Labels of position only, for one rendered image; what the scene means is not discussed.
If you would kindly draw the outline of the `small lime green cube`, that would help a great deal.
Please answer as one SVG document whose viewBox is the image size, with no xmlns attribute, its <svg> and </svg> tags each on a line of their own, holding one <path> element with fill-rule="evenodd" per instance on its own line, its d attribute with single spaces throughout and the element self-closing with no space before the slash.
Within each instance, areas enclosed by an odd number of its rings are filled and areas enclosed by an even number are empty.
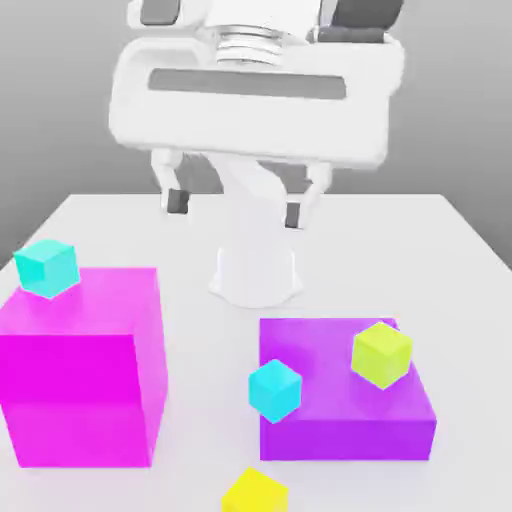
<svg viewBox="0 0 512 512">
<path fill-rule="evenodd" d="M 386 390 L 408 373 L 412 347 L 409 336 L 378 321 L 354 336 L 351 370 Z"/>
</svg>

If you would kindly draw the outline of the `small turquoise cube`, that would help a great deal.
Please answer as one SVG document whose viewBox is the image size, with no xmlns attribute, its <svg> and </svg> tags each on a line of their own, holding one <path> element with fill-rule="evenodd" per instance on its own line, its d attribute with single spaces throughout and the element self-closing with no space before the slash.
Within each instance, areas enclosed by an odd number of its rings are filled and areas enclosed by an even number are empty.
<svg viewBox="0 0 512 512">
<path fill-rule="evenodd" d="M 80 282 L 75 247 L 44 239 L 13 253 L 21 288 L 53 299 Z"/>
</svg>

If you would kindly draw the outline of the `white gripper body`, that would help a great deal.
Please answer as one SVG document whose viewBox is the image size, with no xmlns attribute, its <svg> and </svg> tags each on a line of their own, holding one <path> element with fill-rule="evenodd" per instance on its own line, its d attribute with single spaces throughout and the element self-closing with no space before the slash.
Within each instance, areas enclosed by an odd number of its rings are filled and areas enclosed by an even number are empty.
<svg viewBox="0 0 512 512">
<path fill-rule="evenodd" d="M 144 37 L 119 57 L 109 129 L 139 150 L 374 169 L 403 71 L 393 38 L 292 46 L 280 67 L 223 68 L 198 40 Z"/>
</svg>

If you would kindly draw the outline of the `large magenta box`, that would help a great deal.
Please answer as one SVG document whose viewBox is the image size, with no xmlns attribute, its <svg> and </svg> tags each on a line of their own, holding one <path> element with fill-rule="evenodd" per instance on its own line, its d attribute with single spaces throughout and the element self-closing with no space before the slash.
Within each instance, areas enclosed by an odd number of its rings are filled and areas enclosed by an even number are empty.
<svg viewBox="0 0 512 512">
<path fill-rule="evenodd" d="M 168 392 L 157 270 L 84 268 L 0 307 L 0 410 L 23 468 L 151 466 Z"/>
</svg>

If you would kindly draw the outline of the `small yellow cube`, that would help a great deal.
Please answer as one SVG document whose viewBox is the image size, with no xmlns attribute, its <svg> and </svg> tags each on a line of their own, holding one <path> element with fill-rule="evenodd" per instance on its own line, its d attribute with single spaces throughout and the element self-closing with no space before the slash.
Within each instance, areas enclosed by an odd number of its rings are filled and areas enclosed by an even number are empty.
<svg viewBox="0 0 512 512">
<path fill-rule="evenodd" d="M 221 512 L 288 512 L 288 488 L 248 467 L 222 497 Z"/>
</svg>

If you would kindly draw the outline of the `small cyan cube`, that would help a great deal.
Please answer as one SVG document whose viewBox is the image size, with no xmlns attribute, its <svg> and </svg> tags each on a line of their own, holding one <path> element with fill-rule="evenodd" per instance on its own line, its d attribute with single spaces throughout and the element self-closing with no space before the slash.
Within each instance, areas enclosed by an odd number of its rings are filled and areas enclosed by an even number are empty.
<svg viewBox="0 0 512 512">
<path fill-rule="evenodd" d="M 249 404 L 269 423 L 279 423 L 300 407 L 302 382 L 289 366 L 270 360 L 249 375 Z"/>
</svg>

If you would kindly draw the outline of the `large purple box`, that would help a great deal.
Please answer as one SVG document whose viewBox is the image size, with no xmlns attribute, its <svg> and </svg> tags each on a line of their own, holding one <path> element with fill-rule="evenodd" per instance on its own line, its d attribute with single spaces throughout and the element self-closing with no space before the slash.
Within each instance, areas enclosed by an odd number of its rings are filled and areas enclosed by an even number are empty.
<svg viewBox="0 0 512 512">
<path fill-rule="evenodd" d="M 373 318 L 263 318 L 259 361 L 302 377 L 300 407 L 260 421 L 263 461 L 426 460 L 437 418 L 416 368 L 386 390 L 351 369 L 353 339 Z"/>
</svg>

